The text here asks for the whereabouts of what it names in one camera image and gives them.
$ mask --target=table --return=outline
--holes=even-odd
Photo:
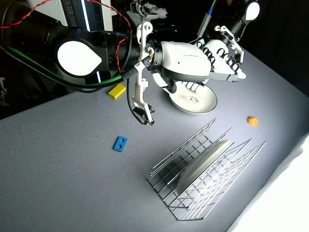
[[[218,105],[201,116],[177,109],[145,73],[152,127],[133,118],[125,96],[108,97],[110,88],[1,120],[0,231],[226,231],[308,130],[305,95],[248,52],[242,69],[243,82],[208,82]],[[260,126],[250,127],[248,116]],[[210,139],[233,127],[227,138],[236,143],[267,144],[206,219],[177,221],[146,178],[214,118]],[[112,149],[120,135],[128,138],[123,153]]]

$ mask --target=blue block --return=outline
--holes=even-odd
[[[127,138],[119,136],[117,142],[115,143],[114,150],[123,152],[127,143]]]

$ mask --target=plate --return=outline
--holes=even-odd
[[[176,82],[177,91],[169,94],[172,102],[181,110],[191,114],[205,114],[217,105],[217,97],[207,86],[196,91],[188,89],[181,81]]]
[[[208,167],[210,167],[234,142],[223,140],[211,144],[186,166],[177,183],[177,193],[182,194]]]

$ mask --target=wire rack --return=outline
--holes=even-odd
[[[244,153],[252,141],[228,149],[183,192],[176,190],[177,180],[186,166],[206,147],[220,141],[232,129],[211,142],[206,134],[215,119],[186,140],[152,168],[148,182],[177,220],[204,219],[225,195],[266,142]]]

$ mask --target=robotic hand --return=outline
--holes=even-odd
[[[245,14],[250,4],[256,1],[246,2],[249,3]],[[147,36],[153,30],[150,22],[138,25],[136,37],[119,32],[88,32],[64,27],[55,19],[36,11],[32,12],[31,17],[24,18],[22,23],[15,23],[28,12],[29,8],[14,1],[0,2],[0,49],[42,75],[77,90],[99,89],[135,75],[135,108],[131,112],[142,124],[154,123],[154,109],[143,99],[148,87],[148,81],[142,77],[145,68],[168,93],[177,91],[177,81],[195,83],[190,85],[194,91],[199,85],[205,85],[208,79],[235,82],[246,78],[240,68],[243,51],[237,44],[238,39],[225,26],[215,27],[215,31],[220,32],[220,38],[207,43],[202,41],[198,46],[198,43],[147,42]],[[235,50],[234,56],[229,53],[228,45]],[[76,78],[87,78],[100,71],[118,70],[120,74],[98,84],[78,85],[50,72],[23,52],[52,58],[64,73]]]

